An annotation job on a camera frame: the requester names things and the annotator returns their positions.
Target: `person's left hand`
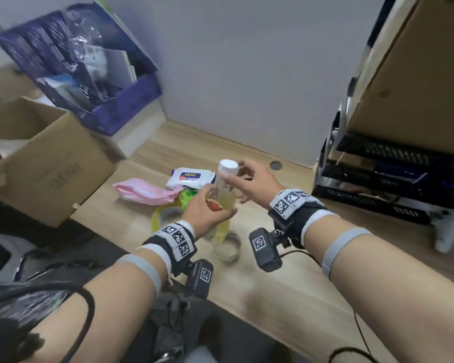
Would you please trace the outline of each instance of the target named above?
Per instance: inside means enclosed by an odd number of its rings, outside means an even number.
[[[215,188],[212,184],[205,185],[190,200],[182,215],[182,220],[188,222],[195,231],[195,240],[205,236],[214,226],[232,218],[237,213],[237,208],[231,210],[212,211],[207,205],[207,195]]]

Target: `person's left arm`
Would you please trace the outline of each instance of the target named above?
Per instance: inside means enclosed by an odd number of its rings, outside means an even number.
[[[194,229],[195,240],[237,212],[236,208],[211,211],[206,204],[206,196],[212,187],[207,185],[200,190],[182,216]],[[139,248],[134,255],[155,268],[162,285],[168,280],[166,263],[156,252]],[[96,309],[91,328],[71,362],[117,362],[154,304],[155,285],[138,266],[124,262],[115,263],[87,283],[85,288],[93,295]],[[74,294],[67,299],[33,330],[45,339],[45,343],[27,362],[59,362],[77,338],[87,311],[81,296]]]

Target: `hand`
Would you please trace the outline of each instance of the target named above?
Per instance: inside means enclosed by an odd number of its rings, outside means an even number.
[[[239,167],[237,176],[222,175],[222,179],[242,191],[241,204],[252,200],[263,208],[270,210],[269,203],[285,188],[264,164],[245,159],[239,162]],[[252,181],[246,181],[241,178],[246,174],[253,177]]]
[[[207,205],[207,195],[214,185],[205,185],[190,200],[182,215],[182,220],[188,222],[195,231],[195,240],[205,236],[213,227],[225,220],[232,218],[237,213],[237,208],[231,210],[212,211]]]

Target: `forearm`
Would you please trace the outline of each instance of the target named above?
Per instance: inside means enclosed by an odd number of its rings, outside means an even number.
[[[306,249],[322,262],[331,243],[355,227],[326,216],[306,232]],[[331,281],[400,361],[454,361],[454,283],[373,235],[336,257]]]
[[[163,283],[167,280],[166,265],[155,252],[139,249],[135,254],[157,270]],[[91,328],[71,362],[119,361],[155,301],[155,286],[136,265],[116,263],[87,283],[85,288],[93,295],[96,310]],[[67,299],[34,329],[45,339],[45,344],[28,361],[60,361],[79,334],[86,313],[87,305],[81,296],[73,295]]]

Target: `white bottle cap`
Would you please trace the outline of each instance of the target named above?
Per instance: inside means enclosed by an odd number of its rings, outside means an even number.
[[[230,159],[222,159],[219,163],[219,172],[226,174],[237,174],[239,172],[239,165],[236,161]]]

